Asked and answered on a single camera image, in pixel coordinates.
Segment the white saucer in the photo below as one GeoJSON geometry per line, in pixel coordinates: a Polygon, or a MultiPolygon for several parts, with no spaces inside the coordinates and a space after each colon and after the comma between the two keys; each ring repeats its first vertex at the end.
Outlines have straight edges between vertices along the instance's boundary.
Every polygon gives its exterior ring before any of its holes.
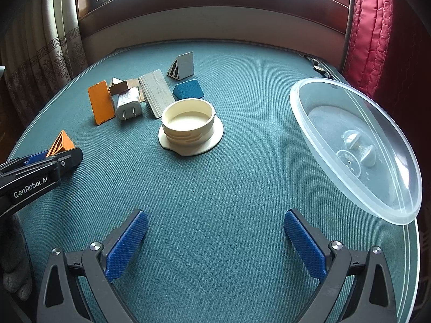
{"type": "Polygon", "coordinates": [[[211,148],[215,147],[217,143],[220,142],[221,137],[223,136],[223,123],[217,116],[214,116],[213,129],[213,135],[204,143],[201,143],[199,145],[178,145],[168,140],[165,132],[163,131],[163,126],[161,126],[159,129],[159,142],[164,149],[169,149],[182,156],[187,157],[191,155],[198,155],[205,153],[211,148]]]}

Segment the blue triangular block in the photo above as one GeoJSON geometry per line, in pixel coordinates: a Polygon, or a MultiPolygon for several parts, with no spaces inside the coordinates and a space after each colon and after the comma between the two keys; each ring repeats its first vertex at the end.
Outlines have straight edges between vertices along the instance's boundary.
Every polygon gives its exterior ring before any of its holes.
{"type": "Polygon", "coordinates": [[[196,79],[175,85],[173,94],[178,99],[203,97],[202,89],[196,79]]]}

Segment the gray wooden block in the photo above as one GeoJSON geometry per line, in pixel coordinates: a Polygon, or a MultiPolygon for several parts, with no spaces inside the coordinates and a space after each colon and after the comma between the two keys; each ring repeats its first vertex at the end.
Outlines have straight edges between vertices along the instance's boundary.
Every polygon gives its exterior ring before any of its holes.
{"type": "Polygon", "coordinates": [[[156,119],[162,116],[168,105],[175,102],[160,69],[140,76],[139,85],[144,94],[145,102],[156,119]]]}

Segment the orange triangular block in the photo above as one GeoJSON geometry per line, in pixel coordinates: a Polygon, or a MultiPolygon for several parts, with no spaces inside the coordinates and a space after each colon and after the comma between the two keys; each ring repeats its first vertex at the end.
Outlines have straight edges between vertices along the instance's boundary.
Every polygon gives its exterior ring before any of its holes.
{"type": "Polygon", "coordinates": [[[60,152],[68,151],[69,149],[75,148],[75,145],[70,140],[69,136],[67,136],[66,132],[62,130],[60,134],[55,139],[53,145],[51,146],[50,151],[47,154],[47,157],[51,155],[58,154],[60,152]]]}
{"type": "Polygon", "coordinates": [[[115,117],[114,103],[105,80],[89,87],[88,96],[97,125],[115,117]]]}

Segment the wall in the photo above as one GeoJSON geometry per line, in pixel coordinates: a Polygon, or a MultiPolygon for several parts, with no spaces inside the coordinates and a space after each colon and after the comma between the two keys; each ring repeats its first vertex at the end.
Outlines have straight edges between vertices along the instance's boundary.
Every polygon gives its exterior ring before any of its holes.
{"type": "Polygon", "coordinates": [[[339,66],[344,34],[292,15],[243,7],[190,7],[143,15],[83,39],[88,62],[116,48],[165,40],[241,40],[310,53],[339,66]]]}

